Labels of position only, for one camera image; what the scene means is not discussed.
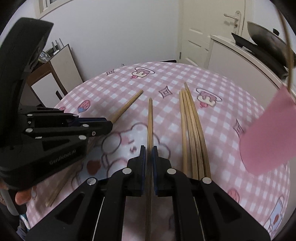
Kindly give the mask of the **person's left hand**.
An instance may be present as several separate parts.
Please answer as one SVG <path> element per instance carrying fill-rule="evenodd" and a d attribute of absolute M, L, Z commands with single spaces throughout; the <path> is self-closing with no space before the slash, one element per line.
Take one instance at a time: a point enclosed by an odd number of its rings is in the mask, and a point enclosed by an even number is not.
<path fill-rule="evenodd" d="M 36 186 L 33 186 L 27 190 L 19 191 L 15 196 L 16 204 L 20 206 L 30 201 L 33 191 L 36 191 Z"/>

